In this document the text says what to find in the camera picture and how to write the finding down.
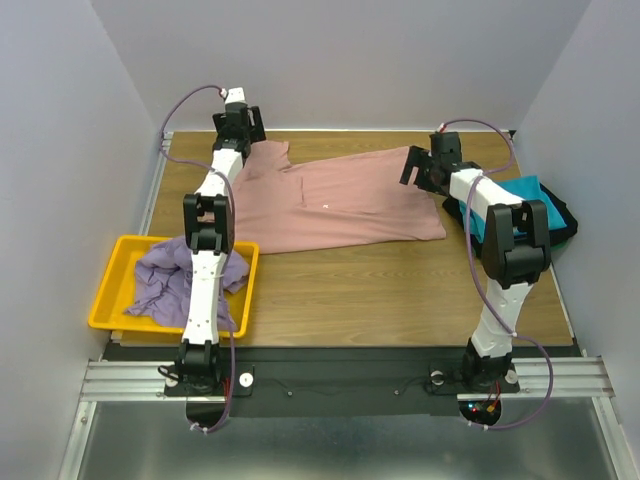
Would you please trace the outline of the pink graphic t-shirt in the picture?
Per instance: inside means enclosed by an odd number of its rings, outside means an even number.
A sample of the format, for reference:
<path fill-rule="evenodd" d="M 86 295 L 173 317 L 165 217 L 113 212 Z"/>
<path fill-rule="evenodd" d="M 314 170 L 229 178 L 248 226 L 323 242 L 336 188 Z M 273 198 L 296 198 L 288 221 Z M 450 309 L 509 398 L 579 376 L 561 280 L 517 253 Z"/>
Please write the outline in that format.
<path fill-rule="evenodd" d="M 279 254 L 445 238 L 435 202 L 400 182 L 408 147 L 297 165 L 288 150 L 253 145 L 233 182 L 238 240 Z"/>

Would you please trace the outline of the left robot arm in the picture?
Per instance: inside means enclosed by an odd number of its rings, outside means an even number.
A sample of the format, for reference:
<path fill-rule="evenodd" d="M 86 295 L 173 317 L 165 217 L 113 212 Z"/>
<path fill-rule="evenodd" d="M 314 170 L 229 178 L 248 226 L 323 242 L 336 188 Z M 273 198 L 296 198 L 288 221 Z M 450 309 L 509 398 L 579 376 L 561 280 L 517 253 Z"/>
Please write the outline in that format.
<path fill-rule="evenodd" d="M 260 113 L 240 88 L 227 91 L 225 111 L 214 116 L 217 131 L 209 171 L 183 199 L 185 242 L 192 281 L 186 327 L 175 362 L 180 383 L 208 392 L 220 384 L 218 306 L 221 281 L 234 247 L 235 206 L 231 184 L 256 141 L 265 139 Z"/>

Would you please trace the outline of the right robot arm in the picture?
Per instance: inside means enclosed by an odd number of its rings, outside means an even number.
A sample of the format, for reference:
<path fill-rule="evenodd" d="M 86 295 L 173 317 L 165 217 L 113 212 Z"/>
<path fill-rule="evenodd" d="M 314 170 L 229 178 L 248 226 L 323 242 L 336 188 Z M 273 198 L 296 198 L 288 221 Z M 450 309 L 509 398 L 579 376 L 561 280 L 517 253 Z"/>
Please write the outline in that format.
<path fill-rule="evenodd" d="M 484 223 L 481 264 L 488 278 L 479 324 L 468 341 L 459 378 L 467 387 L 489 386 L 511 376 L 513 340 L 526 297 L 551 262 L 547 208 L 491 180 L 462 157 L 456 132 L 430 135 L 429 150 L 411 146 L 400 183 L 460 200 L 465 213 Z"/>

